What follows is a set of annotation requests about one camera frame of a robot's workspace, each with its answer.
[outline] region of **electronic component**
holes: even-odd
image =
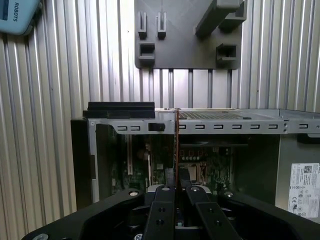
[[[41,8],[40,0],[0,0],[0,32],[27,35]]]

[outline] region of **metal panel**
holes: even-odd
[[[320,163],[319,154],[318,144],[299,143],[295,135],[281,136],[275,192],[275,205],[278,208],[288,209],[292,164]],[[311,220],[320,224],[320,216]]]
[[[320,112],[319,1],[248,0],[241,68],[213,72],[137,69],[133,8],[43,0],[29,36],[0,35],[0,240],[76,210],[70,119],[88,101]]]

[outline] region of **black plastic part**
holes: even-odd
[[[91,205],[92,171],[89,150],[88,121],[86,119],[71,120],[71,140],[74,170],[74,185],[77,210]]]
[[[144,228],[144,240],[173,240],[175,236],[175,194],[173,187],[159,186]]]
[[[195,35],[204,39],[211,36],[211,33],[227,17],[240,7],[240,0],[213,0],[203,15],[201,21],[195,27]]]
[[[156,61],[156,50],[153,42],[140,43],[139,61],[145,67],[152,67]]]
[[[229,13],[228,16],[221,22],[219,28],[224,33],[230,33],[238,28],[245,20],[247,20],[247,5],[248,1],[245,0],[240,4],[236,12]]]
[[[235,0],[220,1],[225,4]],[[212,2],[213,0],[134,0],[135,66],[139,69],[238,69],[241,59],[241,26],[230,33],[217,27],[205,39],[195,35],[196,26]],[[141,18],[138,13],[147,14],[145,39],[140,39],[139,36]],[[147,54],[143,49],[141,52],[141,44],[151,44]],[[221,44],[237,46],[236,61],[225,65],[216,63],[216,48]]]
[[[149,132],[163,132],[165,130],[166,130],[166,125],[164,123],[150,122],[148,124]]]
[[[87,119],[154,119],[154,102],[89,102]]]
[[[318,223],[240,192],[233,192],[232,197],[219,195],[218,204],[237,213],[237,228],[243,238],[318,240],[320,236]]]
[[[179,167],[179,180],[182,189],[186,189],[191,186],[190,173],[189,170],[183,167]]]
[[[211,240],[241,240],[216,202],[198,202],[195,208]]]
[[[189,201],[192,206],[196,203],[207,203],[210,202],[208,195],[206,194],[205,190],[200,186],[189,186],[185,189],[185,192],[189,198]]]
[[[216,202],[211,202],[202,187],[193,185],[185,189],[195,207],[201,224],[211,240],[241,240],[229,219]]]
[[[144,40],[147,38],[148,18],[147,13],[138,12],[138,18],[140,19],[140,25],[138,29],[139,38]]]
[[[237,61],[237,46],[221,44],[216,47],[216,63],[219,66],[230,66]]]
[[[158,28],[158,39],[165,39],[167,33],[167,13],[166,12],[158,12],[157,17],[157,28]]]
[[[298,134],[296,140],[301,144],[320,144],[319,134],[316,134],[315,137],[307,133]]]
[[[127,218],[131,209],[142,205],[144,195],[136,189],[126,189],[27,234],[22,240],[33,240],[47,234],[49,240],[100,240]]]
[[[173,168],[166,168],[164,170],[164,178],[165,178],[165,184],[167,186],[171,186],[171,187],[176,186],[175,173]]]

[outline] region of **power supply label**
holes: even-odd
[[[320,164],[291,166],[288,211],[304,218],[317,218],[320,203]]]

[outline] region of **motherboard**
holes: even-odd
[[[146,191],[150,185],[166,184],[165,170],[173,167],[172,135],[120,135],[112,131],[109,134],[117,142],[117,153],[112,157],[112,194],[128,188]],[[178,166],[188,170],[193,185],[206,186],[217,194],[230,185],[232,150],[223,146],[182,145]]]

